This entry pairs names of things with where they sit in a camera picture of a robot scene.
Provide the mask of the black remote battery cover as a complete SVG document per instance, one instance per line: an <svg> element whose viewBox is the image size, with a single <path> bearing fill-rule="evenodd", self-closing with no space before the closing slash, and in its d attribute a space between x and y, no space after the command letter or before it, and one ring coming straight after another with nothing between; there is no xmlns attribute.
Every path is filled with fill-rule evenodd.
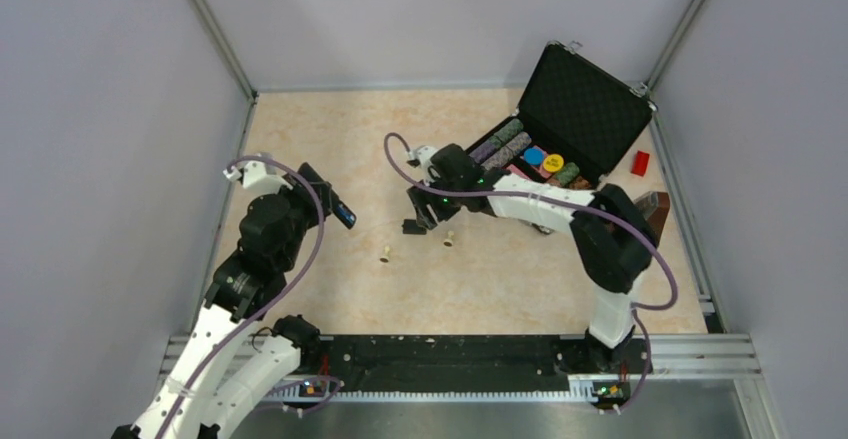
<svg viewBox="0 0 848 439"><path fill-rule="evenodd" d="M415 219L405 219L402 223L402 233L405 235L426 235L427 229Z"/></svg>

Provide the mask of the blue battery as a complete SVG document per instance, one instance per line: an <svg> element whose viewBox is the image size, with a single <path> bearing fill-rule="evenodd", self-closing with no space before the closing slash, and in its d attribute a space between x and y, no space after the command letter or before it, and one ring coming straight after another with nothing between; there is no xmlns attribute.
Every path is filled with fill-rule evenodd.
<svg viewBox="0 0 848 439"><path fill-rule="evenodd" d="M346 205L339 204L336 207L335 213L348 229L351 229L355 225L356 216Z"/></svg>

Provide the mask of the black remote control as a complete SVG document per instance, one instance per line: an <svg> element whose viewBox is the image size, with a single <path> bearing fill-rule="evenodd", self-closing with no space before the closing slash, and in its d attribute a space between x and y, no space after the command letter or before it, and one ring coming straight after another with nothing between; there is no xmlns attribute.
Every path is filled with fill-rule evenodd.
<svg viewBox="0 0 848 439"><path fill-rule="evenodd" d="M326 216L332 214L336 219L339 220L335 213L336 207L339 204L346 205L353 212L353 210L341 200L340 196L333 188L333 185L329 181L325 180L308 162L304 162L300 165L300 167L298 168L298 173L309 183L312 189L317 193L317 196L321 202L323 212ZM339 222L344 227L346 227L342 221L339 220Z"/></svg>

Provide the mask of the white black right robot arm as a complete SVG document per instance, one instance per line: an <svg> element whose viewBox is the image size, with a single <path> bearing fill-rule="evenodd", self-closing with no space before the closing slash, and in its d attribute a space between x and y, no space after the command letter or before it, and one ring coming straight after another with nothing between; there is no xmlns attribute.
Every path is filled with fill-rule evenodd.
<svg viewBox="0 0 848 439"><path fill-rule="evenodd" d="M626 359L635 328L635 291L653 262L657 239L620 187L571 190L505 169L486 169L456 144L420 146L406 155L408 165L424 174L408 195L425 229L466 209L570 234L594 284L587 359L600 371L612 371Z"/></svg>

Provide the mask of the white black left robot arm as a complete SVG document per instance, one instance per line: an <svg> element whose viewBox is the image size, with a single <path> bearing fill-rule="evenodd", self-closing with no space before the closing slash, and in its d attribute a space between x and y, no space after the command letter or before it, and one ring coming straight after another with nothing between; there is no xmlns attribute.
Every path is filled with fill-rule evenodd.
<svg viewBox="0 0 848 439"><path fill-rule="evenodd" d="M355 215L308 163L297 170L258 155L224 171L254 194L235 250L215 270L197 321L176 364L148 408L115 438L229 438L285 377L320 361L320 331L301 316L276 321L251 359L227 373L265 314L292 289L286 280L306 233L336 215Z"/></svg>

